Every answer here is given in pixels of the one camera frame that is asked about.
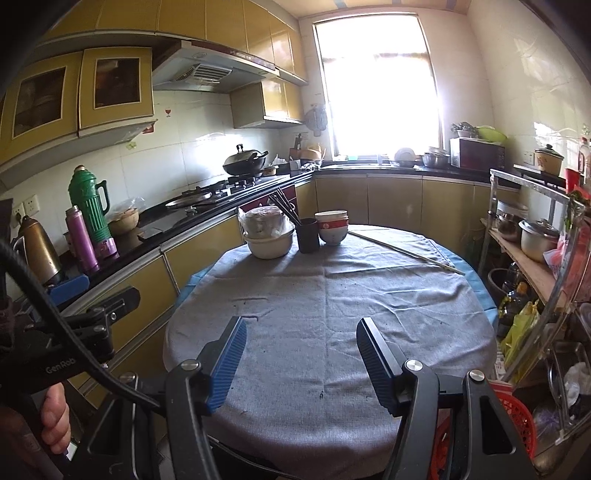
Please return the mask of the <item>person's left hand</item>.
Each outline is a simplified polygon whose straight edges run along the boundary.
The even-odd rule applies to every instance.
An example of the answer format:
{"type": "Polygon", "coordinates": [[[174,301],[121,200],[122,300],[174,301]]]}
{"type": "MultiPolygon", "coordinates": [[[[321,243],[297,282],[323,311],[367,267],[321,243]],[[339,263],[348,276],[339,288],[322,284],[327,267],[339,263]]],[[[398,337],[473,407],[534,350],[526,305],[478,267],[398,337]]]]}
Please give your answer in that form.
{"type": "Polygon", "coordinates": [[[64,386],[52,385],[45,393],[40,410],[42,439],[54,454],[64,454],[71,440],[69,406],[64,386]]]}

